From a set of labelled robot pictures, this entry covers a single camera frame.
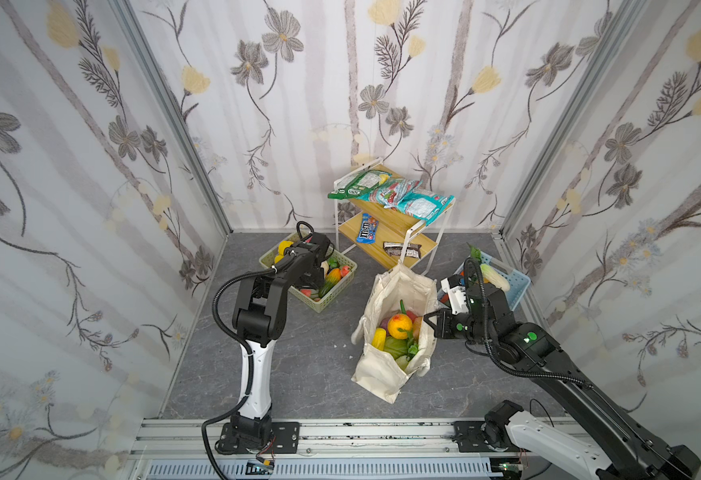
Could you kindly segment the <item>orange yellow peach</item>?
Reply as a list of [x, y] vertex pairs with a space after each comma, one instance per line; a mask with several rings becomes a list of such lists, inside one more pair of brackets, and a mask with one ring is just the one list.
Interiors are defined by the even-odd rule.
[[409, 340], [414, 337], [414, 320], [406, 313], [398, 313], [389, 319], [387, 329], [392, 338]]

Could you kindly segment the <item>yellow mango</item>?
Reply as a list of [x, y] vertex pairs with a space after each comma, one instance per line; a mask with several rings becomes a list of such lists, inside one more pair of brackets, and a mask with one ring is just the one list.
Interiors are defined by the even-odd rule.
[[377, 328], [373, 335], [372, 346], [380, 351], [384, 351], [387, 338], [388, 331], [385, 328]]

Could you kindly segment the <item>cream canvas grocery bag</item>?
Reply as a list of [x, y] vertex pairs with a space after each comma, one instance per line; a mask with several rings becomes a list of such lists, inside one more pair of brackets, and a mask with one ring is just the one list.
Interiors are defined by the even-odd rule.
[[395, 403], [411, 377], [431, 368], [437, 340], [425, 315], [437, 309], [434, 280], [402, 265], [378, 275], [352, 335], [352, 342], [363, 346], [352, 380]]

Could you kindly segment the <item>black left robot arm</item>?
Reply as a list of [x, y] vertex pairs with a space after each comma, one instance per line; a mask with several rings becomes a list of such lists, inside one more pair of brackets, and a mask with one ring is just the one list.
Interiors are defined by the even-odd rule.
[[238, 446], [261, 450], [274, 438], [270, 374], [276, 340], [286, 327], [288, 296], [292, 288], [323, 288], [322, 264], [334, 251], [330, 238], [304, 221], [296, 224], [296, 235], [298, 240], [284, 250], [282, 259], [224, 282], [212, 298], [214, 323], [242, 350], [242, 376], [236, 405], [202, 424], [206, 449], [206, 428], [224, 420], [230, 422], [226, 438]]

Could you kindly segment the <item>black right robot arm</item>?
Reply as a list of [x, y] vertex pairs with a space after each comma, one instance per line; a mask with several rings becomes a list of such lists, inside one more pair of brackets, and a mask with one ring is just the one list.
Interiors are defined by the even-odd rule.
[[518, 322], [506, 293], [488, 280], [488, 265], [467, 258], [462, 273], [443, 279], [449, 305], [425, 315], [439, 339], [462, 340], [500, 370], [545, 390], [588, 434], [580, 440], [505, 400], [465, 439], [504, 452], [537, 454], [578, 479], [693, 479], [701, 460], [644, 428], [574, 364], [544, 328]]

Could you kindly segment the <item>green cabbage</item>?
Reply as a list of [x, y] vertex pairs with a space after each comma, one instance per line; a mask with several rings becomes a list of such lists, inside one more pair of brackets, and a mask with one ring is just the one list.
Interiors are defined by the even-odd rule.
[[409, 359], [409, 342], [406, 339], [397, 339], [394, 337], [388, 337], [386, 341], [386, 347], [384, 352], [390, 354], [394, 360], [398, 360], [404, 357], [406, 360]]

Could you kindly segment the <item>orange potato vegetable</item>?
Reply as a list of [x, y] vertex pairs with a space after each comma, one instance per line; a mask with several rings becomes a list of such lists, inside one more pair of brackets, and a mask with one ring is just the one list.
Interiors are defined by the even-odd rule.
[[413, 328], [412, 328], [412, 338], [414, 340], [419, 340], [420, 335], [421, 335], [421, 330], [423, 326], [423, 318], [422, 316], [418, 316], [413, 320]]

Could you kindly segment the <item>green leafy vegetable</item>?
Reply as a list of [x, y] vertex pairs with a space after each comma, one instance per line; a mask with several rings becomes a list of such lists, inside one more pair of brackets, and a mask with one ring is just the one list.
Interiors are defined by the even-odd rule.
[[[414, 312], [408, 310], [406, 308], [405, 302], [403, 300], [400, 301], [400, 310], [401, 313], [406, 313], [412, 320], [414, 320], [416, 317], [416, 314]], [[419, 346], [418, 346], [418, 341], [419, 340], [414, 340], [413, 338], [409, 339], [409, 359], [412, 359], [419, 351]]]

